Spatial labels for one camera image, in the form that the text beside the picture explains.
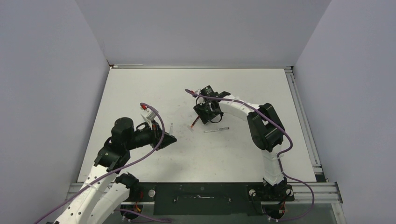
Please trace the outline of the thin white pen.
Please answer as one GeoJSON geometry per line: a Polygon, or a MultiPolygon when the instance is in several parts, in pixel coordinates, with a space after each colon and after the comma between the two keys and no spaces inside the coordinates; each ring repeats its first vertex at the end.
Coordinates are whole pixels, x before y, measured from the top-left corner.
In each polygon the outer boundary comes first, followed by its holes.
{"type": "Polygon", "coordinates": [[[173,123],[171,123],[171,125],[170,125],[169,135],[172,135],[172,133],[173,133],[173,123]]]}

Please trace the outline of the red pen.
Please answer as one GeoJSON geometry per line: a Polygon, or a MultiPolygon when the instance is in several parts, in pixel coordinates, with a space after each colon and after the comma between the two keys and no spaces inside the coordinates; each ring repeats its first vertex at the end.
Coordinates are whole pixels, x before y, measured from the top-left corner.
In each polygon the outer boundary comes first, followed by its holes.
{"type": "Polygon", "coordinates": [[[190,125],[190,128],[193,128],[193,127],[195,126],[195,124],[196,124],[198,121],[199,121],[199,116],[197,116],[197,117],[194,119],[193,123],[190,125]]]}

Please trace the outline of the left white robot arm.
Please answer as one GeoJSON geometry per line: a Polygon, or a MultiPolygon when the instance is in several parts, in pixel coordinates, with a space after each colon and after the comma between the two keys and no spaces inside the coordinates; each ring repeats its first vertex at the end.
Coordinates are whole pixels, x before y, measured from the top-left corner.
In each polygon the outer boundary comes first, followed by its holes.
{"type": "Polygon", "coordinates": [[[176,137],[161,129],[161,123],[143,122],[134,128],[130,118],[119,118],[111,129],[111,137],[99,150],[81,193],[68,202],[65,211],[55,219],[56,224],[101,224],[125,200],[139,195],[138,179],[120,173],[130,159],[130,151],[150,145],[153,150],[169,146],[176,137]]]}

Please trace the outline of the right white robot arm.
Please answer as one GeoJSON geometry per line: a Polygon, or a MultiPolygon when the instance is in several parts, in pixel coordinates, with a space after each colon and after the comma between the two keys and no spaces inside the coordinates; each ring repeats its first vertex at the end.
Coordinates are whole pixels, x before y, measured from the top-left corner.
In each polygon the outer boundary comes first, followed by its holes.
{"type": "Polygon", "coordinates": [[[271,201],[284,202],[293,196],[287,178],[279,164],[285,133],[274,107],[265,103],[252,104],[227,91],[215,92],[211,86],[197,91],[188,90],[195,99],[193,107],[203,124],[214,123],[214,118],[230,114],[247,122],[251,139],[262,152],[264,163],[264,194],[271,201]]]}

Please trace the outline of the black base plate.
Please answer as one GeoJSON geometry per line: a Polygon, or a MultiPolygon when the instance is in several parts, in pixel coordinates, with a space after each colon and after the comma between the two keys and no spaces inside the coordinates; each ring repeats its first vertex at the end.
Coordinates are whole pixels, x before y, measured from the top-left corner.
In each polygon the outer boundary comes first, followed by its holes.
{"type": "Polygon", "coordinates": [[[154,215],[259,215],[279,211],[295,197],[292,186],[262,182],[142,182],[121,208],[154,215]]]}

